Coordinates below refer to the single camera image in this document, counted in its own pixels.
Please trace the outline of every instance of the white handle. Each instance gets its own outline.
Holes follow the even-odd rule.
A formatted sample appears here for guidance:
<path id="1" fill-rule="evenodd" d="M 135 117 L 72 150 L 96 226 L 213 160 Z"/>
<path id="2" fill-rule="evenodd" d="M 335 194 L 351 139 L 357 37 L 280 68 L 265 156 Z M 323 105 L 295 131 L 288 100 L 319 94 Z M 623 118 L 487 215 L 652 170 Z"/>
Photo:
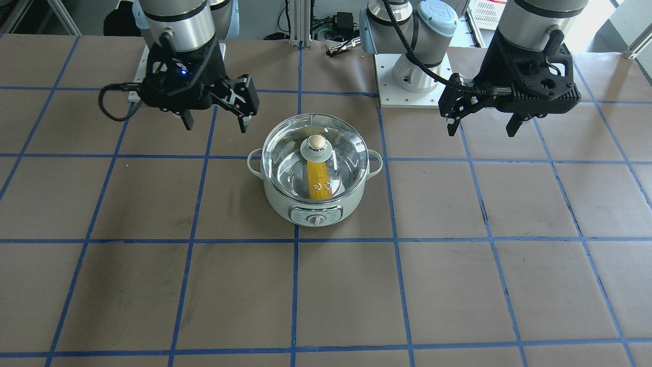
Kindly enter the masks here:
<path id="1" fill-rule="evenodd" d="M 251 157 L 253 157 L 256 154 L 260 154 L 262 152 L 263 152 L 262 149 L 256 149 L 256 150 L 252 151 L 251 153 L 249 153 L 249 156 L 246 158 L 246 166 L 247 166 L 247 168 L 249 168 L 249 172 L 251 172 L 254 176 L 258 177 L 261 180 L 263 179 L 264 175 L 262 173 L 256 171 L 256 170 L 254 170 L 251 167 Z"/>
<path id="2" fill-rule="evenodd" d="M 369 150 L 367 150 L 367 151 L 369 152 L 370 155 L 373 155 L 374 157 L 378 158 L 378 163 L 380 164 L 380 167 L 378 167 L 377 170 L 375 170 L 375 171 L 373 171 L 373 172 L 369 172 L 369 173 L 367 174 L 366 180 L 369 180 L 371 177 L 374 177 L 375 175 L 379 174 L 379 173 L 380 173 L 380 170 L 383 169 L 383 158 L 382 158 L 382 156 L 380 156 L 380 154 L 379 154 L 377 151 L 375 151 L 375 150 L 371 150 L 371 149 L 369 149 Z"/>

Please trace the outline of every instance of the light blue cap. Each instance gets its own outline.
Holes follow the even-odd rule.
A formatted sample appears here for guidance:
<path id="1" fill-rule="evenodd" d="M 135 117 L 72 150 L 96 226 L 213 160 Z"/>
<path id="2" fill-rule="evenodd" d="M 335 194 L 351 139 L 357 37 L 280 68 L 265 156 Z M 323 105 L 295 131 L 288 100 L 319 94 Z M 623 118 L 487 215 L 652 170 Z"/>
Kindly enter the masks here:
<path id="1" fill-rule="evenodd" d="M 424 0 L 418 6 L 421 20 L 433 31 L 444 37 L 453 37 L 457 28 L 457 13 L 440 0 Z"/>

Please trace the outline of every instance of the gray floor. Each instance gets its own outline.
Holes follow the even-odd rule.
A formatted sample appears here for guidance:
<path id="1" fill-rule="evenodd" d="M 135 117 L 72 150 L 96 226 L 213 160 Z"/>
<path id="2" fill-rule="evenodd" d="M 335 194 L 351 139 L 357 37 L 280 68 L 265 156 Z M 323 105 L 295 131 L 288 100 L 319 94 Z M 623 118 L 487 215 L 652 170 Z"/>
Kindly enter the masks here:
<path id="1" fill-rule="evenodd" d="M 191 132 L 147 107 L 106 119 L 98 88 L 132 78 L 141 39 L 4 35 L 0 366 L 652 365 L 637 64 L 576 54 L 573 111 L 507 138 L 483 110 L 451 138 L 432 111 L 378 108 L 372 58 L 327 46 L 228 42 L 260 90 L 242 135 L 223 111 Z M 450 55 L 473 74 L 483 52 Z M 350 122 L 385 163 L 332 227 L 286 222 L 246 169 L 301 112 Z"/>

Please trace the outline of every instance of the dial knob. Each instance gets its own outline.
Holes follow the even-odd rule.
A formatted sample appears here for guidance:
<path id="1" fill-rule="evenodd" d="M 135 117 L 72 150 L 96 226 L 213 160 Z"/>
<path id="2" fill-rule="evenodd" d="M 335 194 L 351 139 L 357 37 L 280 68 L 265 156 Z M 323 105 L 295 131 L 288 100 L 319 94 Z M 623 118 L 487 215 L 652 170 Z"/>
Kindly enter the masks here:
<path id="1" fill-rule="evenodd" d="M 326 222 L 326 217 L 321 214 L 313 214 L 309 215 L 306 220 L 311 226 L 318 227 Z"/>

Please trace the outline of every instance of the glass lid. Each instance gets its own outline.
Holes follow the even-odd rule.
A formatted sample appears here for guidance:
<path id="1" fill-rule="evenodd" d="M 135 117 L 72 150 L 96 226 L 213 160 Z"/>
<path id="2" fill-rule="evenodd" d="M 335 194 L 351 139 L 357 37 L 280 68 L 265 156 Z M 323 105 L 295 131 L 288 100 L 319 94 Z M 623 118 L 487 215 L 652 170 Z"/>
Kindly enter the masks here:
<path id="1" fill-rule="evenodd" d="M 368 170 L 366 145 L 348 123 L 303 114 L 276 126 L 263 145 L 263 172 L 285 196 L 325 204 L 347 196 Z"/>

